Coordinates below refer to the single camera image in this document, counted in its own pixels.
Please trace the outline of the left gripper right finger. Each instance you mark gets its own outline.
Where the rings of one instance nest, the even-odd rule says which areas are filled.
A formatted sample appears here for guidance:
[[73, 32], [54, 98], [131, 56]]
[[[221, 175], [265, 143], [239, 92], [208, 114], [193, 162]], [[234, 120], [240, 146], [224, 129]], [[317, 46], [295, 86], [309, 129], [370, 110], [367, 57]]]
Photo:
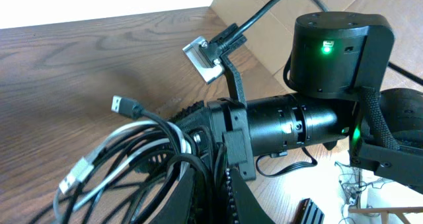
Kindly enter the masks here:
[[226, 193], [226, 223], [274, 224], [235, 168], [227, 169]]

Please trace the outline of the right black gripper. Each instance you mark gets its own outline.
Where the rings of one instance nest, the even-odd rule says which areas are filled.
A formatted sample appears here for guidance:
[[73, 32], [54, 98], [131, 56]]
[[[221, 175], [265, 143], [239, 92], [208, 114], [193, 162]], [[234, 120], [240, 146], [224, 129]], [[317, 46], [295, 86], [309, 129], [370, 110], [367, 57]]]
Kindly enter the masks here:
[[171, 117], [186, 133], [194, 128], [205, 126], [216, 143], [227, 148], [229, 167], [237, 167], [245, 181], [256, 179], [252, 154], [247, 107], [230, 98], [220, 98], [205, 103], [203, 100], [183, 108]]

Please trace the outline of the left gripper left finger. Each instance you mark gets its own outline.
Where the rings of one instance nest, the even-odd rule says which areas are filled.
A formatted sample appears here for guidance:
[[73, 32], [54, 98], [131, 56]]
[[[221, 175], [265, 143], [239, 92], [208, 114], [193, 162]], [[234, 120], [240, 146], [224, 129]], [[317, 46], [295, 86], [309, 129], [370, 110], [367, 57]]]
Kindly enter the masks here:
[[187, 224], [195, 189], [196, 171], [189, 168], [161, 211], [150, 224]]

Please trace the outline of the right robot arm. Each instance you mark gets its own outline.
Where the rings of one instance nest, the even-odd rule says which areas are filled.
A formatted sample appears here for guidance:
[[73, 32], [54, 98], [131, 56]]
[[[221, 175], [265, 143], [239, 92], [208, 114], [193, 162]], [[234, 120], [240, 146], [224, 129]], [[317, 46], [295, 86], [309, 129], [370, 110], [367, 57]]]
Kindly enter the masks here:
[[260, 158], [290, 149], [350, 142], [353, 167], [422, 191], [422, 94], [382, 90], [394, 42], [381, 15], [320, 12], [296, 19], [284, 71], [289, 94], [247, 100], [229, 55], [245, 43], [232, 24], [212, 40], [199, 37], [184, 53], [207, 83], [225, 76], [229, 96], [197, 102], [172, 118], [199, 136], [215, 182], [236, 169], [254, 180]]

